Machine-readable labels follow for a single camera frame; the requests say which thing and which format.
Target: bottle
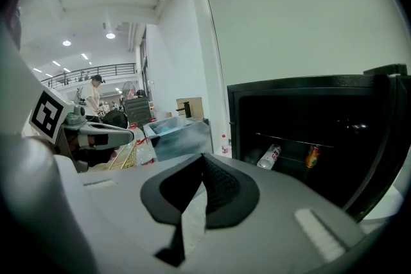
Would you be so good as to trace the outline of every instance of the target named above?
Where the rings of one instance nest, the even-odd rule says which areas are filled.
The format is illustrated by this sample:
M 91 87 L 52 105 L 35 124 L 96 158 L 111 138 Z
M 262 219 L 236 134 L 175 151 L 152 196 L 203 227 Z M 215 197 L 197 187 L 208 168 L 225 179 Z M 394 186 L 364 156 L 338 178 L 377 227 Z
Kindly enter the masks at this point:
M 144 166 L 146 164 L 154 163 L 154 156 L 152 153 L 152 147 L 148 143 L 148 138 L 143 140 L 138 139 L 137 142 L 137 165 Z
M 275 162 L 277 161 L 280 153 L 280 145 L 271 145 L 267 152 L 265 152 L 263 157 L 258 161 L 257 167 L 271 170 L 271 168 L 273 168 Z
M 145 138 L 143 131 L 137 127 L 137 123 L 130 123 L 128 129 L 133 132 L 135 140 Z
M 229 141 L 225 135 L 222 137 L 221 151 L 223 154 L 227 154 L 229 152 Z

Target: balcony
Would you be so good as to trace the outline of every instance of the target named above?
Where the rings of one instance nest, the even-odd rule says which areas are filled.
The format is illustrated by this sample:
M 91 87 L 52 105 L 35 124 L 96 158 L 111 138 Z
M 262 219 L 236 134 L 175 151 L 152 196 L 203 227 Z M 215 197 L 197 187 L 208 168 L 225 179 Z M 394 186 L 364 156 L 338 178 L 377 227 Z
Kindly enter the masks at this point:
M 61 88 L 70 86 L 72 84 L 90 80 L 92 76 L 100 74 L 103 80 L 111 78 L 120 78 L 121 76 L 129 76 L 136 73 L 136 64 L 115 64 L 104 65 L 97 67 L 88 67 L 86 69 L 67 72 L 54 76 L 52 78 L 44 79 L 41 83 L 50 88 Z

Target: man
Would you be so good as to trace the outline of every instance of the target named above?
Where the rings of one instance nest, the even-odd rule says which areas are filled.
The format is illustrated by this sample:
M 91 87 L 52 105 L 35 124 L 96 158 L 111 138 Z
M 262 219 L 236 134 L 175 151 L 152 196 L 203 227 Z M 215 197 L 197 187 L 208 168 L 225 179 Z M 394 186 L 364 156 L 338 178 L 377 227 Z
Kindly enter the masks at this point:
M 111 110 L 118 110 L 118 105 L 115 101 L 112 102 L 113 105 L 111 106 Z
M 147 97 L 147 96 L 146 96 L 146 92 L 145 92 L 143 89 L 137 90 L 136 96 L 137 96 L 137 97 Z
M 103 117 L 103 111 L 99 109 L 98 104 L 100 102 L 100 94 L 97 91 L 97 88 L 103 83 L 103 78 L 96 74 L 91 77 L 91 81 L 86 83 L 82 90 L 82 96 L 85 100 L 85 118 L 88 121 L 95 123 L 100 122 L 100 118 Z
M 103 109 L 105 113 L 110 112 L 110 105 L 107 102 L 104 102 Z

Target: soda can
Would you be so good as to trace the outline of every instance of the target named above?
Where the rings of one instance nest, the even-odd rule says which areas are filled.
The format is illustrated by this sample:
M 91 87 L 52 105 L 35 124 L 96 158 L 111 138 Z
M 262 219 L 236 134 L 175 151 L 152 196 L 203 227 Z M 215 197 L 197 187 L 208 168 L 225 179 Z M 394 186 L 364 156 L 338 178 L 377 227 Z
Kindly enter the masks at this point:
M 317 164 L 321 154 L 321 148 L 318 145 L 311 145 L 306 157 L 306 166 L 312 168 Z
M 258 161 L 257 167 L 271 170 L 281 153 L 280 145 L 273 144 Z

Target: fan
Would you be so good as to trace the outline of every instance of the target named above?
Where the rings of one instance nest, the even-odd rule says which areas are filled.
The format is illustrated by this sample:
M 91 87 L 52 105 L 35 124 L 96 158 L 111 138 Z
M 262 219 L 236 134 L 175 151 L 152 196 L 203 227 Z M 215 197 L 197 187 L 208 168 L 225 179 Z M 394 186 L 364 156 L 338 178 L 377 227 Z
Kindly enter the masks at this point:
M 134 94 L 136 93 L 136 88 L 134 87 L 133 83 L 131 81 L 126 81 L 124 86 L 123 86 L 123 97 L 125 99 L 133 99 Z

